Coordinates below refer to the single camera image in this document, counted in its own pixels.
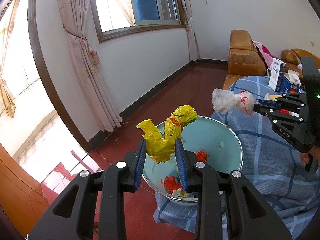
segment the metal screw cap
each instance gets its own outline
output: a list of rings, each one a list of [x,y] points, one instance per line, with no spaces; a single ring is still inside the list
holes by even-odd
[[[205,167],[205,164],[203,162],[197,162],[196,167],[202,169]]]
[[[232,176],[234,176],[236,178],[240,178],[241,177],[241,172],[240,171],[233,171],[232,172]]]
[[[124,168],[127,164],[125,162],[118,162],[116,164],[117,168],[121,169],[121,168]]]
[[[81,171],[80,172],[80,176],[81,177],[86,177],[86,176],[88,176],[89,175],[89,171],[87,171],[87,170],[84,170],[84,171]]]

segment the doorframe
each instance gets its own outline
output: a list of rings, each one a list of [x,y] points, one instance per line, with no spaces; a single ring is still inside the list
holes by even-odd
[[[35,61],[40,79],[42,81],[45,91],[48,94],[50,101],[52,102],[61,120],[69,129],[73,137],[78,141],[80,146],[86,152],[88,153],[91,152],[93,150],[92,147],[89,145],[87,140],[83,137],[81,132],[78,130],[77,126],[71,119],[69,113],[65,109],[52,83],[47,66],[45,64],[41,46],[40,46],[37,24],[36,24],[36,0],[28,0],[28,30],[29,30],[29,39],[30,39],[33,59]]]

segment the light blue bowl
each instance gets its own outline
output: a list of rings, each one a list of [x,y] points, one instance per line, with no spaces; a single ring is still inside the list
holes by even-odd
[[[164,122],[157,127],[163,132]],[[242,168],[243,151],[238,137],[228,126],[217,120],[199,116],[196,121],[183,128],[181,140],[185,150],[196,152],[204,150],[209,153],[207,162],[216,171],[230,173],[233,170],[240,171]],[[197,198],[175,197],[163,188],[161,180],[166,176],[178,175],[174,155],[172,157],[172,160],[166,163],[156,164],[147,155],[142,176],[155,192],[174,203],[184,206],[196,205]]]

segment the yellow plastic bag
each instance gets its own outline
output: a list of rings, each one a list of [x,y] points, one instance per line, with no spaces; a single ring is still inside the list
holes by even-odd
[[[174,142],[181,137],[183,127],[198,118],[198,114],[191,106],[179,106],[164,122],[164,133],[152,123],[151,119],[144,120],[137,125],[145,132],[143,137],[147,142],[147,153],[156,163],[170,160],[174,153]]]

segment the white wall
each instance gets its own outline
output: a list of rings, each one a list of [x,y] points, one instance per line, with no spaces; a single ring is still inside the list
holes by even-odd
[[[57,0],[36,0],[40,46],[57,93],[79,131],[90,140],[99,127],[73,72]]]
[[[91,10],[86,29],[119,112],[189,62],[185,29],[137,33],[99,43]]]
[[[320,20],[307,0],[207,1],[191,0],[202,58],[227,61],[232,29],[247,30],[277,57],[293,48],[320,56]]]
[[[91,139],[99,128],[74,75],[57,0],[36,0],[40,45],[52,82],[72,120]],[[87,39],[97,50],[103,75],[118,112],[122,112],[189,62],[185,29],[159,30],[98,43],[91,9]]]

